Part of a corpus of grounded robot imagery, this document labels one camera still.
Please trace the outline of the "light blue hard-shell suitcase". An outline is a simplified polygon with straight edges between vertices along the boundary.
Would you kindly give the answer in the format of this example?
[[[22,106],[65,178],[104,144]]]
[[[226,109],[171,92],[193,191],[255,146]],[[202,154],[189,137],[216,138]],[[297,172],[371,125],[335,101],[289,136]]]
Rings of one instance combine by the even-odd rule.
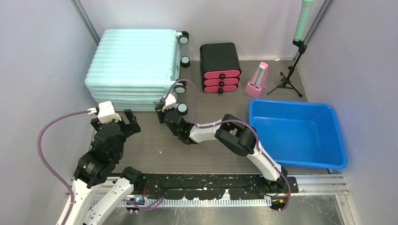
[[[179,79],[190,59],[180,53],[187,31],[173,29],[107,29],[85,78],[97,103],[111,101],[117,111],[153,112]]]

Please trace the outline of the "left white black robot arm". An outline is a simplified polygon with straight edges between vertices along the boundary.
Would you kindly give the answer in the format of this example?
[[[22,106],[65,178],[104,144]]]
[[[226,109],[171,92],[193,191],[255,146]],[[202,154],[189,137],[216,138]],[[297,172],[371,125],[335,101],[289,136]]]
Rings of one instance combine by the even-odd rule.
[[[143,190],[143,173],[129,166],[111,190],[91,207],[97,193],[122,159],[126,139],[141,131],[130,109],[122,113],[124,118],[114,112],[106,122],[102,122],[100,116],[91,120],[96,134],[91,149],[78,161],[73,174],[72,193],[57,222],[59,225],[101,225],[125,197]]]

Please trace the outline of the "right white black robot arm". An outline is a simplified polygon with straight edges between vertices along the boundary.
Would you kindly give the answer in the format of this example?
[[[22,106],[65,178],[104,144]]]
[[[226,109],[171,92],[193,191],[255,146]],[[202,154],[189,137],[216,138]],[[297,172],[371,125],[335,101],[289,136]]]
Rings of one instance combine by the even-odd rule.
[[[232,153],[248,158],[261,172],[273,192],[281,192],[287,185],[287,171],[263,148],[253,127],[231,114],[207,124],[187,122],[175,103],[161,100],[155,104],[159,122],[165,124],[184,144],[219,141]]]

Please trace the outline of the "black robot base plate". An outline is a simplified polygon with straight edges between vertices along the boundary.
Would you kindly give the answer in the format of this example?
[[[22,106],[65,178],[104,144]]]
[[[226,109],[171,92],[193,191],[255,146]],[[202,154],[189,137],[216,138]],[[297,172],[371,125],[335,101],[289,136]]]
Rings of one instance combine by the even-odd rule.
[[[219,200],[228,196],[231,200],[261,199],[265,196],[284,195],[288,188],[280,188],[258,174],[155,174],[127,175],[134,184],[133,194],[149,199],[164,197],[166,200]]]

